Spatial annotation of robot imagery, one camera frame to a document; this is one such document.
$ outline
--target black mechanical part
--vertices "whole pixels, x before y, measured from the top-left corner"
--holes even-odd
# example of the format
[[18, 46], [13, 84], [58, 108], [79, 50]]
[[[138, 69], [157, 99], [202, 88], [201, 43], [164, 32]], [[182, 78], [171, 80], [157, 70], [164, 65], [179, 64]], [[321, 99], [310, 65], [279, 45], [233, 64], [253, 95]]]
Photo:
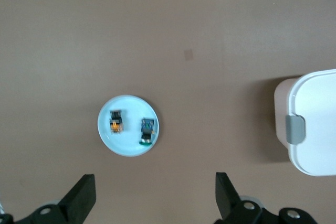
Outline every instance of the black mechanical part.
[[151, 134], [143, 133], [141, 136], [141, 139], [144, 139], [144, 140], [150, 140], [151, 138], [152, 138]]
[[282, 208], [276, 216], [251, 200], [241, 200], [226, 173], [216, 173], [216, 202], [222, 220], [215, 224], [317, 224], [301, 209]]
[[110, 111], [112, 119], [119, 119], [121, 118], [121, 110], [112, 110]]
[[13, 221], [9, 214], [0, 215], [1, 224], [82, 224], [96, 203], [94, 175], [84, 175], [57, 205], [46, 205], [28, 217]]

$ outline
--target gray clip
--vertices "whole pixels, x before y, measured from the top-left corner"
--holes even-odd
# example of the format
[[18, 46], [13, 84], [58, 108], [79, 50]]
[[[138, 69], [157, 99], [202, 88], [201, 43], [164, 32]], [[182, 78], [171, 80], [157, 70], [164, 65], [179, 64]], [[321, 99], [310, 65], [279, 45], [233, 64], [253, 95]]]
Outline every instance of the gray clip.
[[306, 138], [305, 119], [299, 115], [286, 115], [286, 137], [290, 144], [300, 144]]

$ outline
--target white plastic container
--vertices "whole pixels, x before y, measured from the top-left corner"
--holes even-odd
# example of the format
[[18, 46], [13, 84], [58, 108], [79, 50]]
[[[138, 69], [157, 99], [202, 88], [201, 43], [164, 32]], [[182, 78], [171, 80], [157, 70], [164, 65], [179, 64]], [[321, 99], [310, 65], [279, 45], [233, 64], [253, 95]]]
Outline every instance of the white plastic container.
[[336, 69], [285, 80], [274, 98], [277, 136], [295, 167], [336, 175]]

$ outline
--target metal bolt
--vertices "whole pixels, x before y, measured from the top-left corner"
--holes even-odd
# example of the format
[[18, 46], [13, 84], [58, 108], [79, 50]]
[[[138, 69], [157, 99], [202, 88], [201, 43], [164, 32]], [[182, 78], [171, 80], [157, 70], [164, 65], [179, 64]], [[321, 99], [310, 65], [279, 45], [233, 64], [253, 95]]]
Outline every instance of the metal bolt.
[[293, 219], [300, 219], [300, 215], [295, 210], [288, 210], [287, 215]]
[[244, 207], [248, 210], [253, 210], [255, 209], [255, 206], [251, 202], [245, 202]]
[[50, 207], [44, 208], [40, 211], [41, 215], [46, 215], [47, 213], [49, 213], [51, 211]]

